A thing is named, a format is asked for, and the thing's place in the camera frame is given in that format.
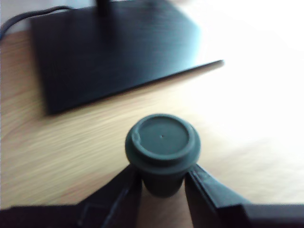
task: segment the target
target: silicone lid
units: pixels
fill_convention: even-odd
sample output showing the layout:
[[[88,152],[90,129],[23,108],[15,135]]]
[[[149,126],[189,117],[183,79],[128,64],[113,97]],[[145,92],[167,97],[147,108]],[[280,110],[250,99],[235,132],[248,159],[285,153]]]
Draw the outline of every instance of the silicone lid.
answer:
[[[125,148],[128,160],[138,169],[171,175],[196,163],[200,139],[188,122],[173,115],[153,114],[132,127]]]

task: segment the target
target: black cable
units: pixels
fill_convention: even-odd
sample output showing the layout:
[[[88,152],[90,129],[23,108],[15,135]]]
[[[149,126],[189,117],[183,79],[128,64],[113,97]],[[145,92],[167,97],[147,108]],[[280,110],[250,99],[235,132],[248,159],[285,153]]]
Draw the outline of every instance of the black cable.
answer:
[[[9,28],[11,26],[13,26],[14,24],[16,24],[17,22],[26,19],[26,18],[31,18],[31,17],[35,17],[35,16],[40,16],[40,15],[44,15],[44,14],[49,14],[51,12],[57,11],[57,10],[73,10],[74,8],[69,7],[69,6],[55,6],[49,9],[43,9],[43,10],[36,10],[36,11],[30,11],[30,12],[25,12],[25,13],[21,13],[19,15],[16,15],[14,17],[12,17],[11,19],[8,19],[0,28],[0,42],[3,39],[5,33],[7,32],[7,30],[9,30]]]

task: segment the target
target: black plastic base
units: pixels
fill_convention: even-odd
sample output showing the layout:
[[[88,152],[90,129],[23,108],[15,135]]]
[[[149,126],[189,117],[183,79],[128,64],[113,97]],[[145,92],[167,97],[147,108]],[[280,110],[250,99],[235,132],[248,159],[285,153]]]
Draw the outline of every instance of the black plastic base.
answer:
[[[50,114],[206,64],[199,28],[166,1],[111,2],[33,18]]]

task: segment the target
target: wood grain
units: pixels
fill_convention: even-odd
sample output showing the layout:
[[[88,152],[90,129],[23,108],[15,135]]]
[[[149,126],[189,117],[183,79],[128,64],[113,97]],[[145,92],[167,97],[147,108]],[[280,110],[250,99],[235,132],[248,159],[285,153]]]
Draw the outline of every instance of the wood grain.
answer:
[[[29,33],[8,35],[1,45],[1,207],[76,203],[90,195],[128,164],[125,136],[153,113],[188,120],[202,141],[198,163],[249,200],[304,203],[304,72],[301,55],[294,55],[301,50],[251,27],[235,37],[223,67],[47,116]],[[261,37],[264,45],[251,42]],[[163,200],[144,191],[138,227],[156,224],[191,226],[183,189]]]

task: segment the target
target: wooden desk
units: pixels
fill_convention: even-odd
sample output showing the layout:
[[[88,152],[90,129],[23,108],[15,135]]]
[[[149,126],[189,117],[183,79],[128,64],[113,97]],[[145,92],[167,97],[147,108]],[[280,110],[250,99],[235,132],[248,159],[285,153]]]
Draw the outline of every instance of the wooden desk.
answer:
[[[304,203],[301,50],[273,33],[238,30],[243,22],[230,25],[223,67],[59,116],[44,113],[29,33],[9,35],[1,45],[1,207],[76,203],[90,195],[128,164],[125,136],[153,113],[192,123],[202,141],[198,163],[249,200]],[[138,227],[156,224],[191,226],[183,189],[163,200],[144,190]]]

